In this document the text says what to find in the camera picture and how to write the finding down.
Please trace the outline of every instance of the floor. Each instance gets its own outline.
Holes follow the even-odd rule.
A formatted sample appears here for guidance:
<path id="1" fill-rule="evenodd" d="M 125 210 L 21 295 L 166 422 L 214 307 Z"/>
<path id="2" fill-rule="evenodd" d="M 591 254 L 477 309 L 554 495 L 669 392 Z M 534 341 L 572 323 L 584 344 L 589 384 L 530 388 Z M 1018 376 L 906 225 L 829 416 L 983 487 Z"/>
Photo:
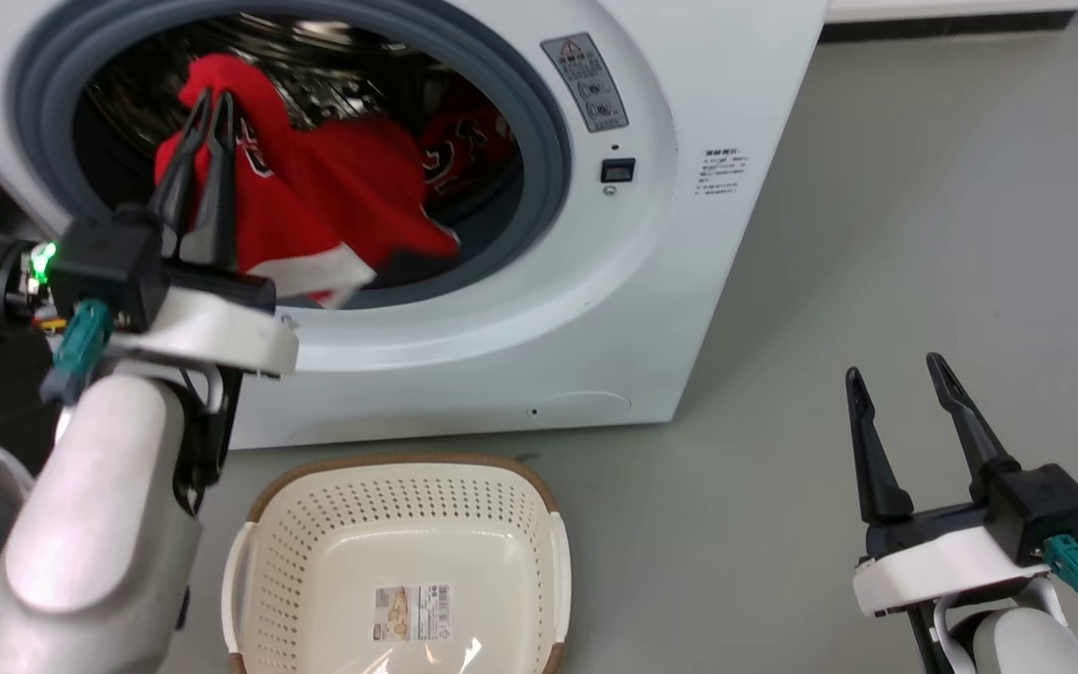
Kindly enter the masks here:
<path id="1" fill-rule="evenodd" d="M 551 484 L 573 558 L 565 673 L 921 671 L 907 619 L 865 619 L 852 593 L 842 376 L 862 368 L 917 507 L 959 501 L 929 350 L 1024 465 L 1078 479 L 1078 18 L 820 47 L 671 425 L 232 456 L 164 671 L 226 671 L 219 576 L 275 474 L 401 450 L 520 457 Z"/>

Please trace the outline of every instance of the laundry basket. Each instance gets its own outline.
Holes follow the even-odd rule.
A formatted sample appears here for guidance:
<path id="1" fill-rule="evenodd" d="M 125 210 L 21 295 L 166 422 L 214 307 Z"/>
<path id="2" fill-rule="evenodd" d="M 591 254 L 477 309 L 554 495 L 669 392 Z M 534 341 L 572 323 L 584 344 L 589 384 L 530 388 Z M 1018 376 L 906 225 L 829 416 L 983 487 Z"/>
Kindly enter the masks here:
<path id="1" fill-rule="evenodd" d="M 553 674 L 571 605 L 555 499 L 501 457 L 348 457 L 265 490 L 223 572 L 237 674 Z"/>

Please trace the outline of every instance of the front-loading washing machine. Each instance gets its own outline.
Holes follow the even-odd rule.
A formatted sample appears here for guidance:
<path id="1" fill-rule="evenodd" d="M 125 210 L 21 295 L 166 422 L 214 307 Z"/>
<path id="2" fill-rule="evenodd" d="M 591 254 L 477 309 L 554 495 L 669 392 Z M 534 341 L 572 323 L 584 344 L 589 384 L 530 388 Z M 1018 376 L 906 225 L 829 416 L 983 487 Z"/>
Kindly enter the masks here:
<path id="1" fill-rule="evenodd" d="M 245 384 L 232 446 L 667 422 L 826 5 L 0 0 L 0 181 L 53 233 L 144 200 L 205 52 L 307 127 L 425 124 L 474 88 L 512 146 L 432 212 L 460 259 L 338 311 L 287 299 L 299 372 Z"/>

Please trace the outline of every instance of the washing machine door opening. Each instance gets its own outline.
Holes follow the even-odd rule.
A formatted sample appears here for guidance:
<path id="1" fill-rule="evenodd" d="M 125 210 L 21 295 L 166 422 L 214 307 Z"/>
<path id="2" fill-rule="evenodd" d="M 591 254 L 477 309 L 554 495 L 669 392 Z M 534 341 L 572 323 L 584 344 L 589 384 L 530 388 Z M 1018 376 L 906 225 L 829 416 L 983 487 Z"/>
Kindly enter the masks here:
<path id="1" fill-rule="evenodd" d="M 373 11 L 372 20 L 360 22 L 359 10 L 376 3 L 307 0 L 177 20 L 185 4 L 195 3 L 156 3 L 158 11 L 167 6 L 167 25 L 138 41 L 133 26 L 127 41 L 114 42 L 127 44 L 121 51 L 105 52 L 102 35 L 127 30 L 125 14 L 98 26 L 97 39 L 49 25 L 22 60 L 16 101 L 46 114 L 29 119 L 17 107 L 20 139 L 71 212 L 86 214 L 88 205 L 97 215 L 147 201 L 155 149 L 188 115 L 177 98 L 188 66 L 216 53 L 260 68 L 299 132 L 388 118 L 418 146 L 423 207 L 458 235 L 460 252 L 451 260 L 390 261 L 345 310 L 424 302 L 483 280 L 522 256 L 559 212 L 570 171 L 564 116 L 534 68 L 473 18 L 420 1 L 403 4 L 412 11 L 397 20 Z M 314 11 L 304 11 L 307 5 Z M 318 12 L 318 5 L 333 11 Z M 44 137 L 34 121 L 61 110 L 72 118 L 64 124 L 67 146 L 53 138 L 59 133 Z M 317 306 L 308 298 L 281 301 Z"/>

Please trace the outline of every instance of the green led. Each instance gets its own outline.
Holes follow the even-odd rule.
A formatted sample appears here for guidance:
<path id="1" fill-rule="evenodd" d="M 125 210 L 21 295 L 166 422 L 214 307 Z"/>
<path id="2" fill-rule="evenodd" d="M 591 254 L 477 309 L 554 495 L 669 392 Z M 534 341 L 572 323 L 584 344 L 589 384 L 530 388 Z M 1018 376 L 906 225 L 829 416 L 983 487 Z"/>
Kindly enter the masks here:
<path id="1" fill-rule="evenodd" d="M 56 255 L 56 243 L 49 242 L 41 251 L 31 257 L 31 274 L 36 280 L 47 283 L 47 263 L 51 263 Z"/>

